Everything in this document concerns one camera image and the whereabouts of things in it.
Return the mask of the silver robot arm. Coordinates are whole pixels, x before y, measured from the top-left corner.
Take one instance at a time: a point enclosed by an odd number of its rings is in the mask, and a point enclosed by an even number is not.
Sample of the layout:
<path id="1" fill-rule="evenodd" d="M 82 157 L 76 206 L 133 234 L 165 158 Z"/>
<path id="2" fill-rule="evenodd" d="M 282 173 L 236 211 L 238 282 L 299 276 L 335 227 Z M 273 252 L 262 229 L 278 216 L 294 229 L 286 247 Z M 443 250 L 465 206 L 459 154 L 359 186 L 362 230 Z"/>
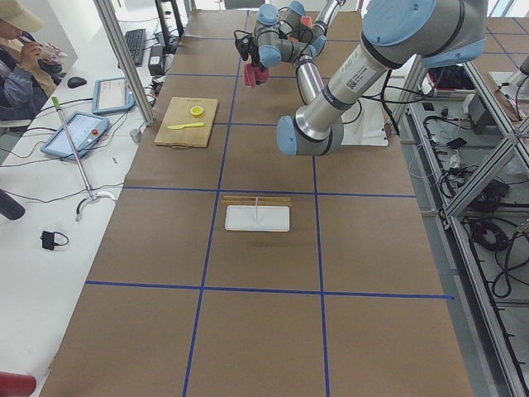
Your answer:
<path id="1" fill-rule="evenodd" d="M 341 0 L 327 1 L 317 17 L 311 19 L 299 1 L 292 1 L 280 16 L 279 35 L 312 45 L 319 54 L 326 44 L 329 26 L 345 4 Z"/>

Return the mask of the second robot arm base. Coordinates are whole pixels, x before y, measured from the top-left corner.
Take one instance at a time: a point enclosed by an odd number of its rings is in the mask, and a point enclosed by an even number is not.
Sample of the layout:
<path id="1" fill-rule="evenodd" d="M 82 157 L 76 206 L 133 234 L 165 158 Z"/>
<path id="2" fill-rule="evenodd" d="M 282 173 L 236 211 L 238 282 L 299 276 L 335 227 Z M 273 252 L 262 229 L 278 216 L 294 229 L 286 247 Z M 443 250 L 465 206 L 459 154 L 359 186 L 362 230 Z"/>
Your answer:
<path id="1" fill-rule="evenodd" d="M 457 65 L 484 51 L 485 1 L 372 1 L 362 21 L 360 43 L 327 83 L 315 66 L 312 45 L 279 35 L 282 12 L 260 7 L 254 40 L 267 68 L 294 65 L 306 105 L 280 118 L 277 143 L 285 155 L 326 155 L 344 136 L 341 115 L 380 77 L 418 55 L 422 67 Z"/>

